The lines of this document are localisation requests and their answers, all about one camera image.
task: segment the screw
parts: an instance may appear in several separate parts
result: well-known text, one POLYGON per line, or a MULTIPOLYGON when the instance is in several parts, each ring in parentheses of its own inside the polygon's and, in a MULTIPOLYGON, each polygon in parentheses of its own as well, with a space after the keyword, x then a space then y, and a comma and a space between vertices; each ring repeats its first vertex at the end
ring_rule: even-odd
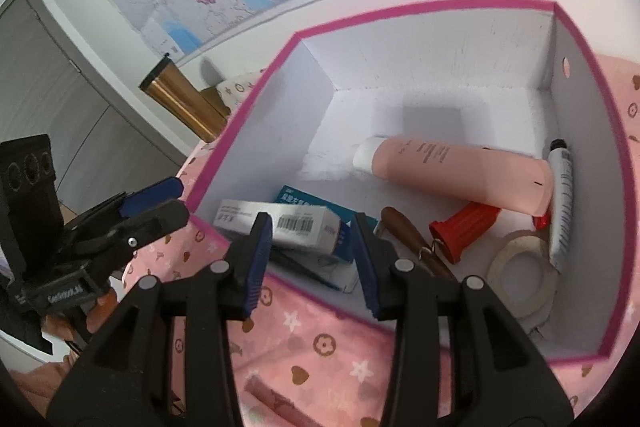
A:
POLYGON ((210 264, 209 268, 213 273, 224 273, 230 268, 230 266, 227 261, 225 261, 224 259, 220 259, 219 261, 213 261, 213 263, 210 264))
POLYGON ((466 285, 472 290, 481 290, 484 288, 484 281, 477 275, 472 275, 466 278, 466 285))
POLYGON ((153 275, 145 275, 138 281, 138 286, 140 286, 143 290, 150 290, 156 285, 157 282, 158 279, 156 279, 153 275))
POLYGON ((410 259, 398 259, 394 265, 396 266, 396 270, 401 272, 411 272, 415 267, 414 262, 410 259))

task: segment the gold cup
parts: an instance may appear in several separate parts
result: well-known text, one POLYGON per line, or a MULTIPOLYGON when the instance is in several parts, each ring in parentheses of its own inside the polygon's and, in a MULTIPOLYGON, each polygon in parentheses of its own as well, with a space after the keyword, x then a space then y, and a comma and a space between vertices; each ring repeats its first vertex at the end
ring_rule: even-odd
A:
POLYGON ((225 128, 230 111, 216 88, 207 88, 203 96, 168 55, 146 76, 140 89, 207 143, 213 142, 225 128))

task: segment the tape roll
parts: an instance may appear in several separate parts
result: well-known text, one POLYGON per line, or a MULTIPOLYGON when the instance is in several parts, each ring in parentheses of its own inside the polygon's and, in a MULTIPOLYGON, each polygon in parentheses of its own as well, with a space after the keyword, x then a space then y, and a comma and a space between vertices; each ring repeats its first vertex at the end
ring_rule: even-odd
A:
POLYGON ((491 286, 494 293, 500 298, 511 315, 517 319, 527 317, 527 315, 537 312, 556 293, 558 284, 558 272, 551 266, 548 259, 549 247, 535 235, 523 235, 512 239, 502 250, 500 250, 489 267, 486 281, 491 286), (542 268, 542 285, 538 291, 528 299, 520 302, 513 302, 502 287, 502 272, 506 264, 516 255, 524 252, 531 252, 540 258, 542 268))

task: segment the white ointment tube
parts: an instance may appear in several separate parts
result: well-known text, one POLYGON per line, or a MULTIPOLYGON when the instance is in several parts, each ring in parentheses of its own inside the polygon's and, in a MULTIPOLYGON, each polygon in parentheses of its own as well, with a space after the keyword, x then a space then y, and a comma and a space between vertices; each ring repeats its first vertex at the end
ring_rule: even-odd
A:
POLYGON ((554 176, 549 231, 549 262, 562 273, 569 250, 571 219, 574 203, 574 174, 571 155, 566 142, 551 142, 547 161, 554 176))

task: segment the red bottle cap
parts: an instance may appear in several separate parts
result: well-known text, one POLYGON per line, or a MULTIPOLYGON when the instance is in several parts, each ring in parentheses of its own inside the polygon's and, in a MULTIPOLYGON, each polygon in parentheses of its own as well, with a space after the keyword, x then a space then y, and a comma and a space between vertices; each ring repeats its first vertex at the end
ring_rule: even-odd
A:
POLYGON ((433 221, 429 230, 434 239, 444 244, 442 253, 447 260, 455 264, 462 251, 492 227, 500 210, 488 204, 469 203, 446 221, 433 221))
POLYGON ((551 207, 549 207, 543 216, 532 216, 533 226, 536 230, 542 230, 549 226, 551 223, 551 207))

